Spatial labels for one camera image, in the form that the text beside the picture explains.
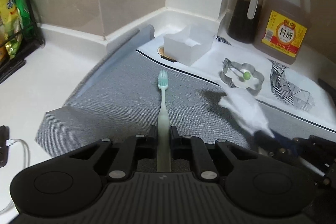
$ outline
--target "charging cable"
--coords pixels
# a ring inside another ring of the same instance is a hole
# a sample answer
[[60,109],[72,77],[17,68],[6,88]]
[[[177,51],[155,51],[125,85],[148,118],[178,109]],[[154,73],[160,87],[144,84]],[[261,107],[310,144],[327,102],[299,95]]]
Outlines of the charging cable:
[[[6,141],[6,146],[11,146],[16,142],[21,143],[21,145],[23,147],[23,160],[24,160],[23,167],[22,167],[22,170],[23,170],[23,169],[29,167],[29,164],[30,164],[29,147],[28,147],[28,144],[24,140],[21,140],[21,139],[9,139],[9,140]],[[8,205],[0,211],[0,215],[8,212],[12,208],[14,208],[14,202],[11,200],[8,203]]]

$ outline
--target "ribbed black surface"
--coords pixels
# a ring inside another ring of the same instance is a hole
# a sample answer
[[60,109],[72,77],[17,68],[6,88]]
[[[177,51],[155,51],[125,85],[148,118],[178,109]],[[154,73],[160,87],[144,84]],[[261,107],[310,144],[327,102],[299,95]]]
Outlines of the ribbed black surface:
[[42,219],[19,215],[13,224],[312,224],[305,215],[267,219],[236,208],[217,184],[196,180],[191,173],[135,173],[108,185],[90,208],[75,215]]

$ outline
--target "bottle label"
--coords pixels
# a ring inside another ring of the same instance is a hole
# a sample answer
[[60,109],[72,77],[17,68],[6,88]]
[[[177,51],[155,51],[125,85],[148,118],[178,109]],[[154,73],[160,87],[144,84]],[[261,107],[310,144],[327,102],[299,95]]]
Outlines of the bottle label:
[[295,57],[306,32],[306,27],[272,11],[266,27],[265,36],[261,42],[279,52]]

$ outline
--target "barcode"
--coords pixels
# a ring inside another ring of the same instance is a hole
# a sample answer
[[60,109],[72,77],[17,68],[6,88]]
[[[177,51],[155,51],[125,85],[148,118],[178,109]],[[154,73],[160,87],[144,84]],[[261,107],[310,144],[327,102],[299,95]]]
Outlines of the barcode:
[[267,31],[266,31],[266,34],[265,34],[265,39],[266,39],[267,41],[271,41],[272,36],[273,36],[273,32],[272,32],[271,30],[267,30]]

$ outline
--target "yellow plastic bag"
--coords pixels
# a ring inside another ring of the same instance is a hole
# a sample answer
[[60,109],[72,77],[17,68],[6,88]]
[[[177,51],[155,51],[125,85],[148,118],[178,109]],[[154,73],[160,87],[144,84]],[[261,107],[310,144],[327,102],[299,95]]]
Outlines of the yellow plastic bag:
[[[0,17],[5,27],[5,39],[21,30],[20,16],[15,5],[15,0],[0,0]],[[10,59],[17,53],[21,41],[22,34],[19,34],[5,44]]]

